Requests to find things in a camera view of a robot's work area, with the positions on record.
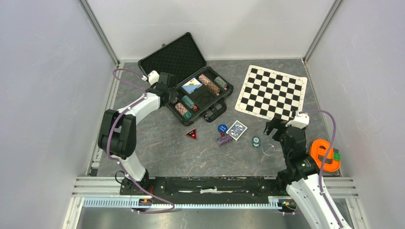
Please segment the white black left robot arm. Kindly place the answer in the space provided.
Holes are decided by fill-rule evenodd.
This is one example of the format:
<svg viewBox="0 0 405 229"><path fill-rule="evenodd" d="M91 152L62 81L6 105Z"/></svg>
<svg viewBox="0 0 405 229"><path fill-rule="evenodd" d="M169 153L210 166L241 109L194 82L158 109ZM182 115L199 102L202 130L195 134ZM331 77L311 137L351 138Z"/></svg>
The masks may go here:
<svg viewBox="0 0 405 229"><path fill-rule="evenodd" d="M141 90L141 96L129 105L118 110L108 109L103 114L98 136L98 147L107 157L115 161L132 188L138 194L149 191L150 181L146 168L135 153L137 144L137 124L150 113L160 109L177 96L175 87L178 79L174 74L151 72L142 77L151 86Z"/></svg>

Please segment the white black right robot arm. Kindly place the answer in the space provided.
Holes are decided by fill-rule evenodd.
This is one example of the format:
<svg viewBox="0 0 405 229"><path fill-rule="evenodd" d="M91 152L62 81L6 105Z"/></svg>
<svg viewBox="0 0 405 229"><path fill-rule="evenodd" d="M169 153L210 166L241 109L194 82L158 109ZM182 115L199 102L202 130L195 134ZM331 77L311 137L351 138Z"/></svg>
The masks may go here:
<svg viewBox="0 0 405 229"><path fill-rule="evenodd" d="M273 118L266 123L265 135L281 145L287 168L278 172L276 189L289 194L313 229L349 229L350 225L339 212L320 175L320 168L307 152L305 128L308 116L297 116L287 122Z"/></svg>

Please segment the green poker chip pair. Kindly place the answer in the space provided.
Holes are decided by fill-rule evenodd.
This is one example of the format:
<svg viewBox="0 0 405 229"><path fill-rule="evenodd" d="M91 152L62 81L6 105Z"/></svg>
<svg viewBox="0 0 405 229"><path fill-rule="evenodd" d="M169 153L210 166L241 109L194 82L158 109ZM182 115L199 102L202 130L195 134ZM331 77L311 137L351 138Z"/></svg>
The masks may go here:
<svg viewBox="0 0 405 229"><path fill-rule="evenodd" d="M255 148L258 148L258 147L260 147L260 145L261 145L260 138L258 136L254 136L252 138L252 146L255 147Z"/></svg>

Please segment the purple chip stack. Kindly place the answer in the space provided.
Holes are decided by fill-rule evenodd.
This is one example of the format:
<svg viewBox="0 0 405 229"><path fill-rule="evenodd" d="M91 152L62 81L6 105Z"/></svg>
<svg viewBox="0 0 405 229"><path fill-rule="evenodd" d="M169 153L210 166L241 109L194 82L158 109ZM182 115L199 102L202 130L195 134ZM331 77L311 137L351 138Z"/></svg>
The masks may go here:
<svg viewBox="0 0 405 229"><path fill-rule="evenodd" d="M217 144L218 144L218 146L223 146L232 141L233 141L233 138L230 135L225 134L224 136L221 136L220 138L217 139Z"/></svg>

